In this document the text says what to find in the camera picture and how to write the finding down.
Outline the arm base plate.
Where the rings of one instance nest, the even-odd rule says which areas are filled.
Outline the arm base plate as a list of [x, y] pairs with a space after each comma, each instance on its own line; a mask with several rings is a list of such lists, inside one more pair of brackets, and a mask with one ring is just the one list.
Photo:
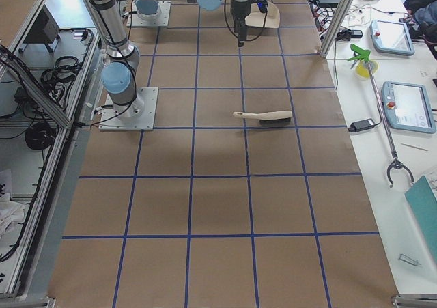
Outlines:
[[127, 110], [113, 106], [102, 112], [103, 122], [98, 124], [101, 131], [153, 130], [158, 100], [157, 87], [139, 87], [137, 98]]
[[170, 10], [170, 1], [133, 0], [132, 11], [126, 15], [127, 25], [133, 28], [167, 27]]

